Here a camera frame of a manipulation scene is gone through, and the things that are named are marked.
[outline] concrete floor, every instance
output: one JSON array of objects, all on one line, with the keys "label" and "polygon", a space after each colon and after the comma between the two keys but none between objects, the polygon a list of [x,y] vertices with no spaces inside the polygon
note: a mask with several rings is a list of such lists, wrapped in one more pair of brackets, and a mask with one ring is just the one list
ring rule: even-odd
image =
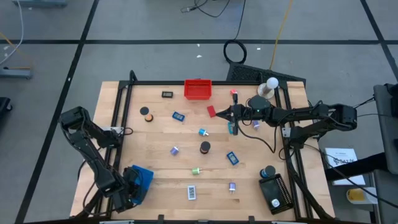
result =
[{"label": "concrete floor", "polygon": [[[25,39],[78,40],[93,0],[69,0],[62,9],[23,9]],[[225,0],[210,2],[216,14]],[[191,1],[100,0],[88,40],[231,39],[236,35],[243,1],[231,0],[224,14],[213,19],[199,11],[182,14]],[[239,39],[275,39],[289,1],[247,1]],[[397,2],[368,1],[386,40],[398,39]],[[0,1],[0,32],[20,38],[18,8]],[[295,1],[281,39],[377,40],[360,1]],[[0,58],[11,49],[3,50]],[[24,44],[21,50],[34,60],[31,80],[0,80],[0,96],[12,99],[14,110],[0,134],[0,222],[14,222],[50,120],[67,77],[77,45]],[[388,46],[398,57],[398,45]],[[273,45],[246,44],[246,65],[268,68]],[[229,65],[223,44],[85,45],[64,105],[64,110],[84,106],[93,114],[101,82],[125,80],[133,69],[139,80],[225,80]],[[231,46],[231,58],[241,57]],[[15,54],[6,66],[27,65]],[[279,45],[273,70],[307,79],[312,103],[355,105],[373,94],[373,85],[396,83],[380,45]],[[374,113],[368,104],[358,114]],[[359,158],[382,151],[377,117],[360,118],[348,133],[331,132],[323,147],[352,147]],[[76,187],[81,156],[70,148],[59,129],[52,139],[26,222],[67,218]],[[347,187],[330,186],[336,216],[341,220],[370,222],[369,213],[345,199]]]}]

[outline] red container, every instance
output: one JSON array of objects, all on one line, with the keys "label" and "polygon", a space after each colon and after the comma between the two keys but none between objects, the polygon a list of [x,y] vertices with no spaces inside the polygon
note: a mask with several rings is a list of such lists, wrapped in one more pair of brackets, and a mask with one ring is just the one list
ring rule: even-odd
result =
[{"label": "red container", "polygon": [[211,97],[211,80],[185,80],[184,96],[188,100],[208,100]]}]

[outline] white sphere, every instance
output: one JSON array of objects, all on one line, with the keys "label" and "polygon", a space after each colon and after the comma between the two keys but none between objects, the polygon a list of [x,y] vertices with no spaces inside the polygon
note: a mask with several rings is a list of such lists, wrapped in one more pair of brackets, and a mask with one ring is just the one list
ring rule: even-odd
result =
[{"label": "white sphere", "polygon": [[278,79],[274,78],[274,77],[270,77],[267,80],[267,87],[270,89],[275,89],[277,88],[279,85]]}]

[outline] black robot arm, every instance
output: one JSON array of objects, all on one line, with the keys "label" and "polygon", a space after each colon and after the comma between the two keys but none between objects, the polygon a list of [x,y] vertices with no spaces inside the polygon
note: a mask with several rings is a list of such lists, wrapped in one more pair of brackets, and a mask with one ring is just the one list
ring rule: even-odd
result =
[{"label": "black robot arm", "polygon": [[304,128],[296,126],[284,129],[284,137],[290,138],[290,144],[299,148],[304,142],[316,135],[323,136],[328,131],[351,131],[357,126],[356,109],[351,106],[326,105],[319,101],[314,107],[284,110],[276,108],[265,98],[256,95],[248,101],[248,106],[238,104],[238,95],[233,95],[234,105],[216,115],[227,119],[233,127],[233,134],[238,134],[239,121],[261,120],[276,127],[291,121],[318,120]]},{"label": "black robot arm", "polygon": [[105,197],[113,198],[115,211],[123,212],[132,208],[129,192],[134,186],[105,163],[91,142],[91,138],[95,138],[100,147],[118,147],[120,144],[118,133],[115,130],[103,131],[91,121],[87,110],[80,106],[62,113],[59,123],[68,142],[80,152],[93,170],[98,190]]}]

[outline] wooden table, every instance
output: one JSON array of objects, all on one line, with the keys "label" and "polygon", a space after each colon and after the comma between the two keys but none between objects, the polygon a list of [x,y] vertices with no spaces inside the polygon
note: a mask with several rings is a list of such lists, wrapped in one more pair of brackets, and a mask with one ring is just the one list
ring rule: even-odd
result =
[{"label": "wooden table", "polygon": [[[102,84],[93,118],[98,126],[111,124],[117,87],[118,82]],[[293,108],[308,106],[302,82],[288,82],[288,87]],[[183,85],[133,86],[127,127],[132,128],[134,133],[124,138],[120,171],[135,164],[153,170],[154,179],[142,205],[122,213],[114,212],[112,219],[156,220],[159,214],[163,214],[166,220],[248,220],[250,215],[259,221],[295,220],[293,209],[272,215],[258,183],[259,171],[272,165],[282,175],[290,190],[285,162],[278,158],[277,153],[271,153],[263,142],[245,138],[241,133],[237,136],[230,135],[227,120],[209,117],[207,106],[213,105],[216,112],[230,106],[232,99],[229,91],[232,88],[237,89],[238,102],[242,104],[253,97],[257,90],[257,86],[253,85],[213,85],[210,100],[189,101],[183,96]],[[162,91],[172,91],[174,97],[162,98]],[[282,92],[281,98],[282,106],[285,106]],[[145,122],[139,112],[143,106],[148,107],[154,115],[154,120],[150,123]],[[185,121],[181,123],[173,119],[174,111],[184,114]],[[306,126],[310,123],[311,121],[302,121],[297,125]],[[210,135],[200,136],[200,128],[206,129]],[[252,126],[241,125],[241,128],[246,134],[261,137],[273,146],[274,128],[266,123],[261,123],[258,131]],[[282,148],[281,140],[278,130],[277,152]],[[211,144],[206,155],[199,152],[203,141]],[[318,147],[316,140],[309,139],[306,143]],[[174,146],[180,148],[176,156],[170,153]],[[239,164],[232,166],[226,158],[230,151],[236,154]],[[319,152],[310,147],[305,147],[301,152],[308,189],[325,211],[334,216]],[[191,169],[194,167],[202,168],[203,172],[192,175]],[[234,194],[228,190],[229,182],[236,183]],[[84,166],[70,215],[82,210],[83,197],[92,183],[93,173],[88,166]],[[196,186],[196,200],[188,200],[188,185]],[[300,211],[304,217],[302,194],[297,189]],[[89,194],[87,201],[95,190]]]}]

